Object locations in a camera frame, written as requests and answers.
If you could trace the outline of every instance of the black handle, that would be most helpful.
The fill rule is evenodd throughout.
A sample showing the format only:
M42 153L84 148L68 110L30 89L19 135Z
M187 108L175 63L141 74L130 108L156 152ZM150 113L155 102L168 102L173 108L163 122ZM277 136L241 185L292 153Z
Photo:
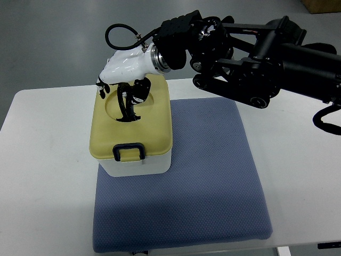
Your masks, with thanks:
M145 149L144 145L139 142L135 143L123 143L123 144L117 144L112 148L112 153L113 157L116 161L120 162L121 161L121 155L119 151L121 149L132 149L132 148L137 148L140 151L140 159L143 160L145 159Z

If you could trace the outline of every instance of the black cable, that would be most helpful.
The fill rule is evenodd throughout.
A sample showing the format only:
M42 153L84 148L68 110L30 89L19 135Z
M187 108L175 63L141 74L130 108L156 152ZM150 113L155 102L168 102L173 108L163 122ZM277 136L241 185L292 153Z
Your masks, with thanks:
M131 26L128 26L126 24L121 24L121 23L113 24L109 28L107 28L107 31L105 31L105 41L106 41L107 45L109 45L109 47L113 48L114 50L120 50L120 51L131 50L133 48L138 47L140 44L144 43L144 41L146 41L148 38L150 38L151 36L155 35L159 31L159 29L160 29L160 28L154 29L153 31L151 31L148 34L146 34L144 37L142 37L140 40L138 40L133 45L130 45L130 46L116 46L116 45L113 45L110 42L110 40L109 40L109 33L114 28L126 28L126 29L130 30L131 32L133 32L135 35L138 35L138 33Z
M341 135L341 127L340 126L337 126L335 124L324 123L321 119L323 116L330 114L330 113L333 113L335 111L338 111L340 109L341 109L341 106L338 106L338 105L331 105L327 108L323 108L322 110L317 112L315 114L315 116L313 117L314 125L320 129L324 130L325 132L329 132L329 133L332 133L335 135Z

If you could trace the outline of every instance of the metal screw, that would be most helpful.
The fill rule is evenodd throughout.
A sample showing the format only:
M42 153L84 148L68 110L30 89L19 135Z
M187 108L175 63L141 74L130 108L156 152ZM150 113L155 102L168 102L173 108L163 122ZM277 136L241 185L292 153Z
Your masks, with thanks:
M196 71L200 71L202 69L202 65L200 62L194 62L193 63L193 68L196 70Z

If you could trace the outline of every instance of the white robotic hand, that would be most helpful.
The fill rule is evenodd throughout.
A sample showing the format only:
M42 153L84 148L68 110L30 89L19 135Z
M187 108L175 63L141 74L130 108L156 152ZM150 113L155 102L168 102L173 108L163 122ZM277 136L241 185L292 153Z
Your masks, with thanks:
M108 59L96 85L98 93L104 99L104 91L110 92L109 84L140 81L145 78L146 74L162 75L169 71L167 63L154 44L149 45L147 49L139 45L131 50L116 51Z

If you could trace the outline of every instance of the white table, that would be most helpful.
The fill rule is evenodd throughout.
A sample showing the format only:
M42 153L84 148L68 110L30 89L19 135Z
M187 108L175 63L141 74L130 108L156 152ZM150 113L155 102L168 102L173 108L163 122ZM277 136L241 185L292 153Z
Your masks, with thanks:
M170 98L203 98L191 79ZM16 94L0 131L0 254L94 255L98 163L88 151L94 85ZM341 137L311 119L326 105L281 91L266 109L237 104L273 226L265 240L152 250L172 255L341 241ZM341 124L338 113L325 121Z

